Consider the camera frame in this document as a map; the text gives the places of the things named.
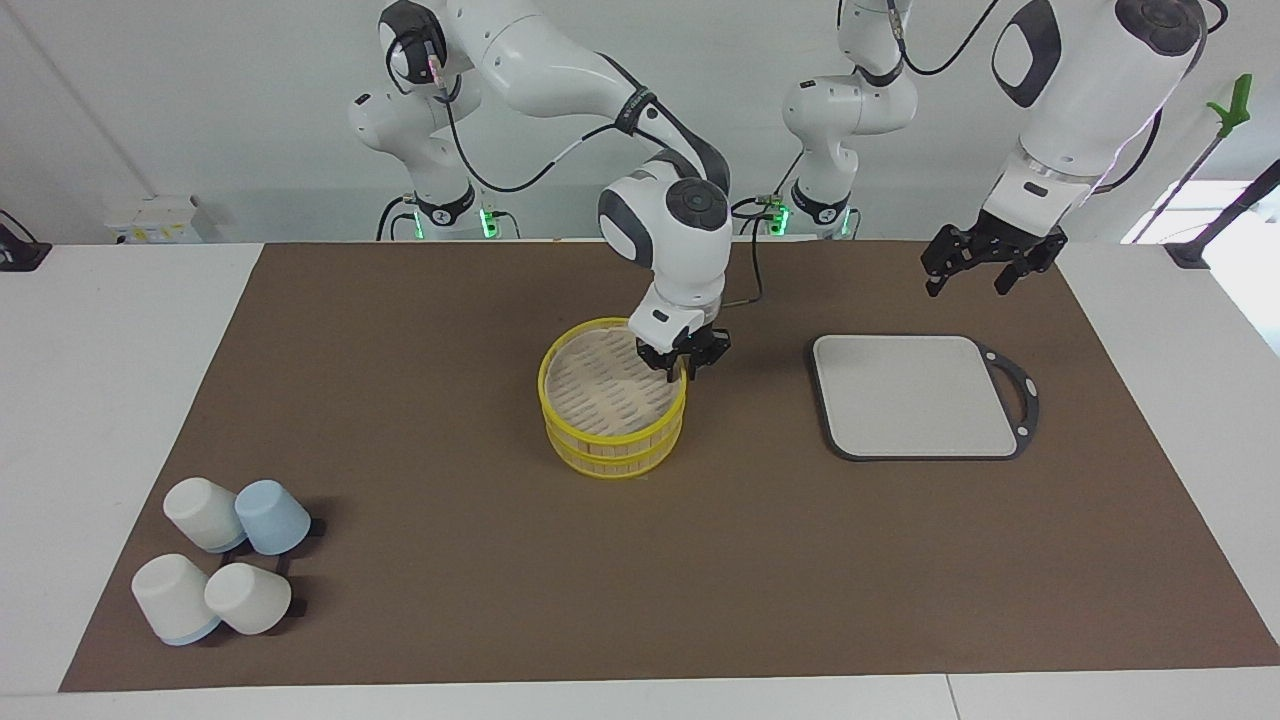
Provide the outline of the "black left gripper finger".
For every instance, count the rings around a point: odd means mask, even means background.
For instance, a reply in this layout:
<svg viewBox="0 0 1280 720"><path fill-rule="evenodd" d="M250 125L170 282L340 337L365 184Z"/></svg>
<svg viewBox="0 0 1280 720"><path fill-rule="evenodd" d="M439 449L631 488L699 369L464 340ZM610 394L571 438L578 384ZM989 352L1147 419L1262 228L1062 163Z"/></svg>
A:
<svg viewBox="0 0 1280 720"><path fill-rule="evenodd" d="M1050 236L1033 249L1016 255L995 279L996 292L1006 296L1021 278L1033 273L1046 273L1055 264L1061 250L1062 236Z"/></svg>
<svg viewBox="0 0 1280 720"><path fill-rule="evenodd" d="M959 228L940 228L934 238L922 252L922 265L927 274L925 291L936 299L950 277L961 264L961 231Z"/></svg>

